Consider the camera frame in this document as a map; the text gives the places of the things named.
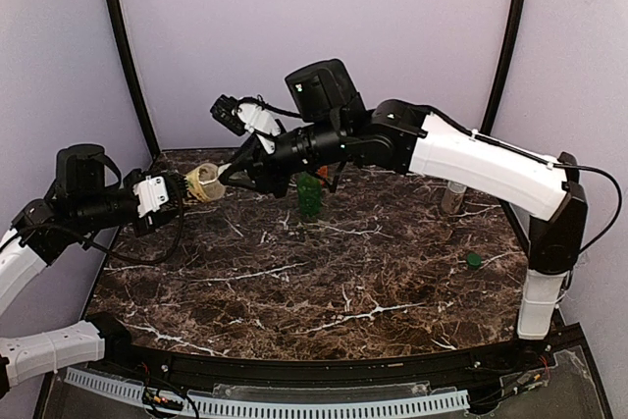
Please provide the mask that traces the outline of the yellow tea bottle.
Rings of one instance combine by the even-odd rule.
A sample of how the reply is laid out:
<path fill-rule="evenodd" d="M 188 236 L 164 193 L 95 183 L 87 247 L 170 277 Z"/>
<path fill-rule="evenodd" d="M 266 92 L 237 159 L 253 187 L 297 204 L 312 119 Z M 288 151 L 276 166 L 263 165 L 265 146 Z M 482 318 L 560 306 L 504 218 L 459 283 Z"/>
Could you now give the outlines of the yellow tea bottle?
<path fill-rule="evenodd" d="M 216 164 L 203 163 L 185 175 L 187 193 L 203 203 L 217 201 L 226 192 L 219 177 L 220 168 Z"/>

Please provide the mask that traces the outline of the coffee latte bottle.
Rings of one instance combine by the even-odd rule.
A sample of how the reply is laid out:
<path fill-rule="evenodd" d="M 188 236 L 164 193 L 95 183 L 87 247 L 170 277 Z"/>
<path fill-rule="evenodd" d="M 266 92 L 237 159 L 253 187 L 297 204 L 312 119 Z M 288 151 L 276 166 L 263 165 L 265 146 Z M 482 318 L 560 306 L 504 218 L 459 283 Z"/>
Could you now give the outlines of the coffee latte bottle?
<path fill-rule="evenodd" d="M 441 208 L 448 215 L 456 214 L 464 200 L 467 186 L 462 183 L 448 181 L 441 200 Z"/>

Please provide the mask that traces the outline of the green bottle cap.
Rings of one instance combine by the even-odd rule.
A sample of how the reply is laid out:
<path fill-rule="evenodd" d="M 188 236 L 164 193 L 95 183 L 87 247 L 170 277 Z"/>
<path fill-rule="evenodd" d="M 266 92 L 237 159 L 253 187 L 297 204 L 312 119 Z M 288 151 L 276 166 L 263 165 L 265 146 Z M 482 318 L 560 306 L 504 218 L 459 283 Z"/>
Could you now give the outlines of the green bottle cap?
<path fill-rule="evenodd" d="M 466 263 L 467 266 L 472 269 L 472 270 L 478 270 L 482 267 L 483 265 L 483 259 L 482 257 L 475 253 L 475 252 L 469 252 L 466 256 Z"/>

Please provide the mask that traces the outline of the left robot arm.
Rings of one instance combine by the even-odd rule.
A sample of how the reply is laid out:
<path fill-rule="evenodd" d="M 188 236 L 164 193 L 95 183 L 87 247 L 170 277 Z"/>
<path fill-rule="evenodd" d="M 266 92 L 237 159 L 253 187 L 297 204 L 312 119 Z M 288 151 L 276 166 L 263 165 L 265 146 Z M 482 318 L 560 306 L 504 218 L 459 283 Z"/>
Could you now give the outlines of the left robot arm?
<path fill-rule="evenodd" d="M 184 176 L 151 175 L 139 169 L 123 175 L 98 144 L 78 144 L 56 156 L 56 175 L 46 194 L 32 200 L 1 238 L 1 307 L 71 245 L 116 252 L 96 242 L 103 230 L 132 226 L 146 236 L 172 220 L 183 220 Z M 83 362 L 111 359 L 131 342 L 112 315 L 97 313 L 69 327 L 1 340 L 1 391 L 32 377 Z"/>

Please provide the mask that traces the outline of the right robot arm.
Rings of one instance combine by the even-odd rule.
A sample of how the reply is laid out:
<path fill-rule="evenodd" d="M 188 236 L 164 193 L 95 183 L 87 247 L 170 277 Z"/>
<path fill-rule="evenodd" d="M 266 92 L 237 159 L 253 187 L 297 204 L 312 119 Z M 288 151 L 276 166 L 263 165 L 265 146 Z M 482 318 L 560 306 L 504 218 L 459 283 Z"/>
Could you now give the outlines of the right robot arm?
<path fill-rule="evenodd" d="M 528 269 L 516 333 L 541 340 L 580 253 L 588 202 L 570 154 L 544 156 L 469 130 L 430 105 L 389 99 L 367 109 L 338 59 L 285 79 L 302 126 L 286 131 L 281 111 L 258 97 L 219 97 L 212 117 L 244 144 L 222 169 L 223 184 L 277 197 L 292 176 L 326 165 L 377 166 L 482 191 L 528 216 Z"/>

